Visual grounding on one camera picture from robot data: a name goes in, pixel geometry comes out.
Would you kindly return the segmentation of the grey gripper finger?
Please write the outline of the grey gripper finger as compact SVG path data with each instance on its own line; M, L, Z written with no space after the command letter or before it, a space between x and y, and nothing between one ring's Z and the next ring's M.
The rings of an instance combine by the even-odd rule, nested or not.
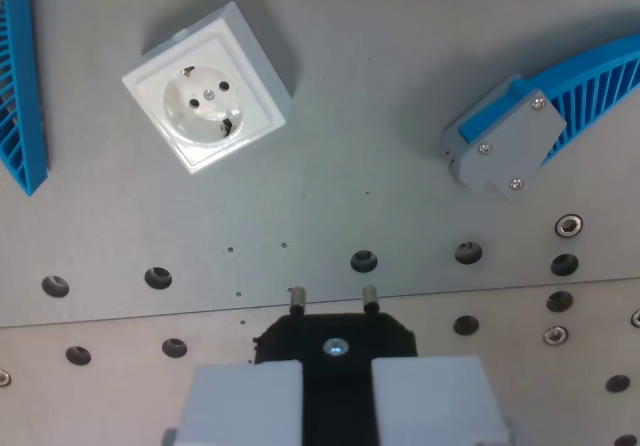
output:
M474 356L372 361L381 445L511 445L513 433Z
M303 367L296 360L195 369L174 445L301 445Z

